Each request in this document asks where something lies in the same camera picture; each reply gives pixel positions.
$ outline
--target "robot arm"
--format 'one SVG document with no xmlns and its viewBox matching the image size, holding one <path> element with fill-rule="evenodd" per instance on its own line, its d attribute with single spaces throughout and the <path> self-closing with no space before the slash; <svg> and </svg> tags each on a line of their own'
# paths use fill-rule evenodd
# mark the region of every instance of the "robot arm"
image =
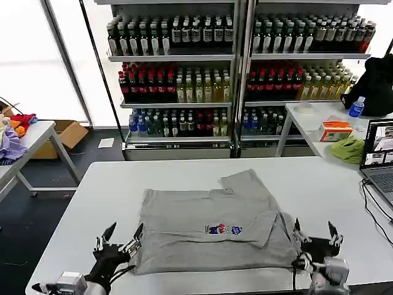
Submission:
<svg viewBox="0 0 393 295">
<path fill-rule="evenodd" d="M 37 283 L 33 285 L 33 290 L 48 295 L 108 295 L 111 284 L 134 267 L 131 265 L 116 271 L 120 264 L 130 261 L 141 247 L 143 224 L 138 227 L 133 239 L 124 245 L 109 243 L 115 227 L 116 223 L 97 237 L 93 250 L 96 263 L 88 275 L 63 272 L 56 283 Z"/>
</svg>

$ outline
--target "gray t-shirt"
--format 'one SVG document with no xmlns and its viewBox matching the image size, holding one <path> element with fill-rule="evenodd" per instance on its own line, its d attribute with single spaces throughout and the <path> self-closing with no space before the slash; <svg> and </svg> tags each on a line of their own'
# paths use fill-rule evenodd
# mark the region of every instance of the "gray t-shirt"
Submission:
<svg viewBox="0 0 393 295">
<path fill-rule="evenodd" d="M 255 172 L 220 183 L 222 190 L 145 191 L 136 274 L 290 267 L 292 218 Z"/>
</svg>

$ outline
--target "tissue box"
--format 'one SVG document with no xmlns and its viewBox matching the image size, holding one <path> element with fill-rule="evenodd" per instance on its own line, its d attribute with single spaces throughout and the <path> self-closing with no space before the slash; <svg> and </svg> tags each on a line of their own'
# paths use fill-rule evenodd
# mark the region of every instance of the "tissue box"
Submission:
<svg viewBox="0 0 393 295">
<path fill-rule="evenodd" d="M 347 138 L 354 130 L 348 122 L 325 121 L 317 132 L 319 141 L 339 141 Z"/>
</svg>

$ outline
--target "water bottle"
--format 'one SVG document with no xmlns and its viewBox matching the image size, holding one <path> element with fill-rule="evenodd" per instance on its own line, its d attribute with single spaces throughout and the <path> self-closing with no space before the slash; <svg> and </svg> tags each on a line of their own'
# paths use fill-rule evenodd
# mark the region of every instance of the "water bottle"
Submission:
<svg viewBox="0 0 393 295">
<path fill-rule="evenodd" d="M 364 109 L 364 101 L 365 97 L 360 96 L 357 101 L 355 101 L 351 108 L 349 109 L 349 117 L 350 117 L 350 124 L 352 128 L 358 132 L 363 132 L 364 128 L 359 125 L 359 117 L 363 112 Z"/>
</svg>

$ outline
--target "white wall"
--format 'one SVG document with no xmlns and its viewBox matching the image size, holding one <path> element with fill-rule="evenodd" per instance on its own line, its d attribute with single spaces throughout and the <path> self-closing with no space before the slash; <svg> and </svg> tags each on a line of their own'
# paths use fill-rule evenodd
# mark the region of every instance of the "white wall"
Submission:
<svg viewBox="0 0 393 295">
<path fill-rule="evenodd" d="M 1 1 L 0 27 L 0 96 L 41 119 L 86 120 L 39 1 Z"/>
</svg>

